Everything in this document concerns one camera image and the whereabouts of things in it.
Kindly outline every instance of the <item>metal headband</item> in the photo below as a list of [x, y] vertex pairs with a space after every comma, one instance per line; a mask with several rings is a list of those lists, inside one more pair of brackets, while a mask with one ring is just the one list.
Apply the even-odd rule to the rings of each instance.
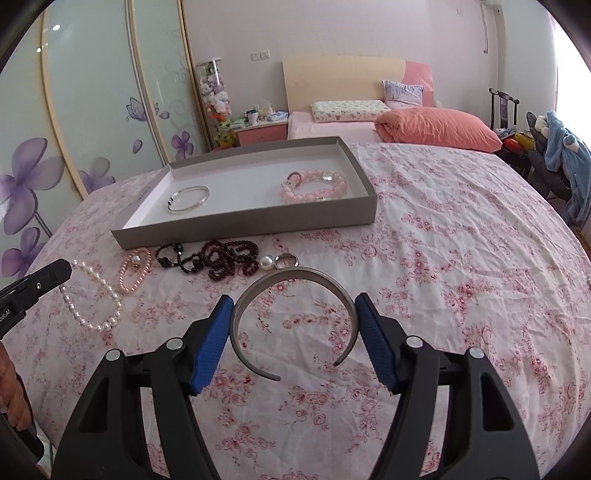
[[247, 368], [252, 370], [257, 375], [275, 381], [281, 380], [281, 377], [267, 373], [250, 363], [240, 350], [236, 338], [238, 337], [238, 325], [240, 324], [240, 319], [242, 318], [246, 307], [248, 307], [250, 303], [263, 291], [285, 280], [309, 280], [311, 282], [317, 283], [318, 285], [321, 285], [334, 293], [347, 309], [349, 317], [351, 318], [351, 338], [349, 339], [349, 343], [347, 344], [347, 347], [343, 353], [337, 358], [336, 362], [334, 362], [333, 365], [335, 367], [340, 365], [350, 354], [359, 334], [359, 319], [357, 317], [357, 310], [355, 309], [353, 300], [345, 291], [345, 289], [328, 275], [323, 274], [322, 272], [313, 268], [307, 267], [288, 267], [269, 272], [265, 276], [259, 278], [250, 287], [248, 287], [244, 293], [240, 295], [240, 298], [236, 302], [236, 305], [232, 310], [232, 316], [230, 318], [230, 342], [232, 343], [232, 348], [236, 352], [236, 356]]

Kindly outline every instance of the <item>silver ring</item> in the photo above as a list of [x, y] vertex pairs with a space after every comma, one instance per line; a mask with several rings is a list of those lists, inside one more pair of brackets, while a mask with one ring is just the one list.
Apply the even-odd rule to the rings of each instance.
[[[285, 266], [285, 267], [280, 267], [279, 266], [279, 262], [283, 262], [284, 265], [286, 265], [286, 260], [292, 260], [293, 261], [293, 265]], [[297, 257], [294, 254], [281, 254], [278, 257], [275, 257], [275, 268], [277, 270], [283, 270], [284, 268], [291, 268], [291, 267], [299, 267], [300, 266], [300, 262], [298, 262]]]

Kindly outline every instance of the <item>headboard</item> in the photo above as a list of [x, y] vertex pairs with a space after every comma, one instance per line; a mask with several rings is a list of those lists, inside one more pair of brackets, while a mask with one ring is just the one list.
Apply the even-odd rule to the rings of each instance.
[[423, 106], [434, 106], [431, 67], [385, 57], [345, 55], [283, 60], [290, 113], [309, 112], [320, 100], [384, 100], [382, 80], [423, 85]]

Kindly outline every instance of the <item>blue plush blanket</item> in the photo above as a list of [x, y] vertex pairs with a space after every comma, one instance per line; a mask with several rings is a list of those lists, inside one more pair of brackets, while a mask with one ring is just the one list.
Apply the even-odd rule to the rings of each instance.
[[[591, 154], [587, 145], [564, 127], [555, 112], [548, 112], [547, 118], [550, 133], [545, 155], [546, 168], [558, 171], [561, 164], [564, 165], [573, 191], [562, 218], [568, 225], [584, 222], [591, 207]], [[579, 145], [576, 152], [565, 146], [575, 142]]]

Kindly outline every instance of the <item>silver bangle bracelet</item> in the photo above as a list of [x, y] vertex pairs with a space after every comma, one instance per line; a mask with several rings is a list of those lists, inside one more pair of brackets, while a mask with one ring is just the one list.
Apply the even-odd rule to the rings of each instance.
[[[175, 202], [175, 200], [178, 199], [178, 196], [181, 195], [182, 193], [186, 193], [186, 192], [193, 192], [196, 190], [200, 190], [201, 192], [205, 192], [205, 195], [203, 196], [203, 198], [201, 200], [199, 200], [197, 203], [194, 203], [192, 205], [189, 205], [188, 207], [185, 208], [178, 208], [178, 209], [173, 209], [173, 203]], [[197, 208], [198, 206], [202, 205], [205, 203], [205, 201], [209, 198], [209, 189], [204, 186], [204, 185], [195, 185], [194, 187], [187, 187], [185, 189], [181, 189], [177, 192], [174, 192], [170, 198], [168, 199], [168, 210], [172, 213], [181, 213], [181, 212], [187, 212], [189, 210], [192, 210], [194, 208]]]
[[345, 358], [347, 358], [347, 356], [351, 353], [351, 350], [353, 349], [359, 334], [359, 318], [357, 317], [357, 310], [355, 309], [353, 300], [345, 291], [345, 289], [328, 275], [313, 268], [307, 267], [288, 267], [269, 272], [265, 276], [259, 278], [250, 287], [248, 287], [244, 293], [240, 295], [240, 298], [236, 302], [236, 305], [232, 310], [232, 316], [230, 318], [230, 342], [232, 343], [232, 348], [236, 352], [236, 356], [247, 368], [252, 370], [257, 375], [275, 381], [281, 380], [281, 377], [267, 373], [252, 365], [240, 350], [236, 338], [238, 337], [238, 326], [240, 324], [240, 319], [242, 318], [246, 307], [248, 307], [250, 303], [264, 290], [285, 280], [309, 280], [317, 283], [318, 285], [321, 285], [334, 293], [347, 309], [351, 319], [351, 338], [349, 339], [349, 343], [347, 344], [347, 347], [345, 347], [343, 353], [340, 354], [340, 357], [338, 357], [336, 362], [334, 362], [333, 365], [335, 367], [340, 365], [343, 360], [345, 360]]

